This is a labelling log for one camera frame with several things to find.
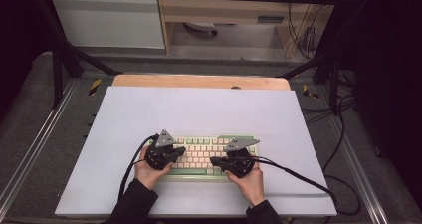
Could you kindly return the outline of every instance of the white tabletop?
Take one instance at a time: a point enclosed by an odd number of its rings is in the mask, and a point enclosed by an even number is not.
[[[110,215],[134,153],[163,129],[173,136],[252,134],[260,156],[326,187],[294,92],[109,87],[56,214]],[[280,215],[336,215],[326,193],[276,167],[261,169]],[[155,191],[156,217],[240,217],[248,207],[233,183],[160,182]]]

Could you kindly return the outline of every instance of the yellow and black tape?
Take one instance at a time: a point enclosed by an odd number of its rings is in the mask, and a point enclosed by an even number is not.
[[[307,85],[304,85],[304,96],[306,96],[306,97],[312,97],[314,99],[319,99],[319,95],[318,94],[310,93],[310,91],[308,90],[308,86]]]
[[[88,92],[88,96],[93,96],[96,94],[97,88],[99,87],[101,82],[102,82],[102,79],[96,79],[93,82],[93,85],[91,86],[90,91]]]

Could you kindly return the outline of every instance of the sleeve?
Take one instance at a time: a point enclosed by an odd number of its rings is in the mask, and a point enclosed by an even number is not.
[[[281,224],[282,220],[268,200],[246,210],[248,224]]]
[[[154,191],[133,179],[103,224],[147,223],[148,213],[157,199],[158,195]]]

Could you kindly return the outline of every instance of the desk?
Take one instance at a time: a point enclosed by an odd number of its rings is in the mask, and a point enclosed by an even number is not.
[[[275,25],[287,57],[294,54],[296,45],[289,31],[289,6],[283,3],[221,1],[221,0],[158,0],[166,52],[171,51],[174,23],[261,24],[259,17],[284,19],[284,22],[263,23]],[[313,21],[316,5],[292,4],[292,27],[300,36]],[[332,11],[326,6],[317,15],[314,26],[323,31]]]
[[[250,90],[225,89],[233,86]],[[296,95],[286,80],[120,75],[105,94],[56,214],[109,215],[127,161],[145,138],[163,128],[176,136],[213,136],[222,130],[259,133],[260,155],[326,186]],[[272,166],[261,168],[266,196],[280,215],[336,215],[330,197],[320,190]],[[160,198],[151,217],[242,217],[248,206],[232,183],[160,182],[155,191]]]

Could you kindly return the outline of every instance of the metal bracket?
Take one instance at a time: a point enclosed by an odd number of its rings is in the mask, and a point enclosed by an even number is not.
[[[156,143],[156,147],[164,147],[175,144],[176,141],[174,138],[168,133],[165,129],[162,130],[161,134],[159,135],[158,141]]]
[[[233,138],[227,146],[224,148],[224,151],[238,151],[242,148],[245,148],[250,145],[254,145],[260,142],[259,139],[251,138]]]

